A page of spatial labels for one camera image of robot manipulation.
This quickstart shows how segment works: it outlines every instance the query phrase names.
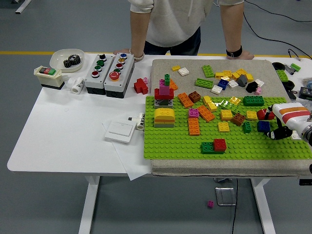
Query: black wristband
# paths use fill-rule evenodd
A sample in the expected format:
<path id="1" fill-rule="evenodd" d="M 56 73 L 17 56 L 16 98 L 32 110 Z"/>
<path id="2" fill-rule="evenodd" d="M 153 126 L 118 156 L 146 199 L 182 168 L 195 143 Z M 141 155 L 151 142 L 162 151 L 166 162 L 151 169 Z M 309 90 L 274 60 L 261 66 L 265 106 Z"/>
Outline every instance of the black wristband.
<path id="1" fill-rule="evenodd" d="M 241 54 L 243 53 L 243 48 L 242 46 L 240 46 L 240 49 L 234 52 L 229 52 L 228 50 L 226 50 L 226 54 L 232 58 L 236 58 L 241 56 Z"/>

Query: dark jeans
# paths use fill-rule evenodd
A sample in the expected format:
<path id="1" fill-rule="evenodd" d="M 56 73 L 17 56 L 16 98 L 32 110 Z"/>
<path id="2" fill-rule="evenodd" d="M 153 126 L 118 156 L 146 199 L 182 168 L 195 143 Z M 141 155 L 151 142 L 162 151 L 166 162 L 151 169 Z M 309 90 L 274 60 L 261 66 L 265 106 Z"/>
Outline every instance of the dark jeans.
<path id="1" fill-rule="evenodd" d="M 196 56 L 200 46 L 200 27 L 186 41 L 172 47 L 161 47 L 145 42 L 144 53 L 146 55 L 165 55 L 170 51 L 171 55 L 194 55 Z"/>

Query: white sweatshirt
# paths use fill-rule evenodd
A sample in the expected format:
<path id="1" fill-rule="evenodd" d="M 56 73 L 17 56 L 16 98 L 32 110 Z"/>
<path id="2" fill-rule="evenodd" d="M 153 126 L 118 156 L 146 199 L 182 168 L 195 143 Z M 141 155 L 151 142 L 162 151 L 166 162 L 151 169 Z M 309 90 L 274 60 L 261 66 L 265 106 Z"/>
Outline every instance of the white sweatshirt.
<path id="1" fill-rule="evenodd" d="M 236 5 L 244 0 L 219 0 L 220 5 Z M 213 0 L 129 0 L 130 10 L 149 13 L 146 40 L 171 47 L 190 38 L 209 14 Z"/>

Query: gray floor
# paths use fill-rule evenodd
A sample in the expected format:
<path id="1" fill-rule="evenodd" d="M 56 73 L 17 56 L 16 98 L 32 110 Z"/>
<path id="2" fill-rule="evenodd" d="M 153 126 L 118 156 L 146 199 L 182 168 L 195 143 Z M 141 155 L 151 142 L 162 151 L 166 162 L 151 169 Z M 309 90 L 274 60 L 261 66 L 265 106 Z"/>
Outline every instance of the gray floor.
<path id="1" fill-rule="evenodd" d="M 298 20 L 312 20 L 311 0 L 251 0 Z M 0 1 L 0 51 L 112 52 L 130 46 L 129 3 L 116 1 L 32 0 L 22 14 L 10 0 Z M 294 44 L 309 55 L 311 23 L 293 22 L 245 3 L 245 15 L 263 37 Z M 200 53 L 224 54 L 219 9 L 213 7 L 202 26 Z M 287 55 L 291 48 L 257 38 L 243 26 L 243 46 L 256 55 Z M 31 112 L 41 86 L 33 69 L 48 66 L 51 56 L 0 54 L 0 233 L 78 233 L 87 182 L 80 175 L 13 174 L 6 163 Z M 222 233 L 232 229 L 233 207 L 207 209 L 215 199 L 211 178 L 104 177 L 98 193 L 93 234 Z M 309 234 L 311 187 L 293 178 L 275 178 L 266 186 L 277 234 Z M 239 179 L 234 233 L 261 234 L 248 179 Z"/>

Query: person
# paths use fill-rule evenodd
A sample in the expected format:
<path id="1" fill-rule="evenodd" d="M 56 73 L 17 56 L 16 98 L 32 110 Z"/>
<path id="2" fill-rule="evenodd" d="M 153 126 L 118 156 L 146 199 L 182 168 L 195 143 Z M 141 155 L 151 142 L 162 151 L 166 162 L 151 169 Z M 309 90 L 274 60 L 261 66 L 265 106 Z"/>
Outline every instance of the person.
<path id="1" fill-rule="evenodd" d="M 131 48 L 114 54 L 132 53 L 136 61 L 148 55 L 197 55 L 200 25 L 213 0 L 129 0 Z M 218 0 L 228 59 L 253 59 L 242 50 L 244 0 Z"/>

